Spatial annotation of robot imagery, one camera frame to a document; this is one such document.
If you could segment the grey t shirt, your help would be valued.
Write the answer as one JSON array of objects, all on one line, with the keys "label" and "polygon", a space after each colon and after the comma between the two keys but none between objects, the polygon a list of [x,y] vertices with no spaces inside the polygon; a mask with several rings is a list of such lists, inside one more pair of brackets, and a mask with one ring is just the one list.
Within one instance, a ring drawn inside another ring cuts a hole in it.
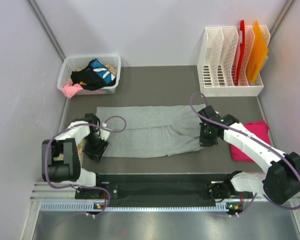
[{"label": "grey t shirt", "polygon": [[120,133],[109,135],[104,157],[158,158],[201,150],[200,118],[188,105],[98,107],[96,115]]}]

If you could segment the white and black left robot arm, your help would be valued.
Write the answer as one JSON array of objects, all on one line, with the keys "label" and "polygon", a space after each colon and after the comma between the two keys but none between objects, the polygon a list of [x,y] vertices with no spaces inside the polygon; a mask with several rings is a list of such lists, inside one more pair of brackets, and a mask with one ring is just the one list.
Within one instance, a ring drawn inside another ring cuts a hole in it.
[{"label": "white and black left robot arm", "polygon": [[71,122],[68,131],[58,135],[51,143],[44,140],[41,145],[42,178],[46,173],[52,183],[62,183],[76,186],[86,186],[86,192],[92,198],[99,198],[104,191],[98,183],[98,175],[82,168],[78,146],[85,141],[83,152],[96,162],[101,160],[109,145],[104,130],[97,130],[89,124],[99,125],[100,119],[93,113],[87,113],[84,118]]}]

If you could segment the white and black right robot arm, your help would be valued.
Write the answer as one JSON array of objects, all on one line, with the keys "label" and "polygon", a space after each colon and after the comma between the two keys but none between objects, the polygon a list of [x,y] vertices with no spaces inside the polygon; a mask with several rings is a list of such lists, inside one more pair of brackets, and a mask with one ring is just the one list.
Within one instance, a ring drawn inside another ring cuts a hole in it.
[{"label": "white and black right robot arm", "polygon": [[221,117],[208,105],[197,112],[201,120],[199,143],[212,147],[221,139],[238,148],[256,163],[262,173],[235,171],[223,181],[223,192],[235,198],[241,192],[264,195],[276,205],[283,205],[300,193],[300,156],[270,146],[251,133],[230,114]]}]

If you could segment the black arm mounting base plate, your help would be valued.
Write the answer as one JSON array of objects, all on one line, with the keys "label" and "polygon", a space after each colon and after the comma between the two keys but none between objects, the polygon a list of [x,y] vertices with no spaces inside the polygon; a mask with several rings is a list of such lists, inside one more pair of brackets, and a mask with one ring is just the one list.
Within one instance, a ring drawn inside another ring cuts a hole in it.
[{"label": "black arm mounting base plate", "polygon": [[222,182],[224,173],[146,173],[146,174],[99,174],[97,184],[110,192],[110,197],[149,195],[197,195],[213,200],[207,186]]}]

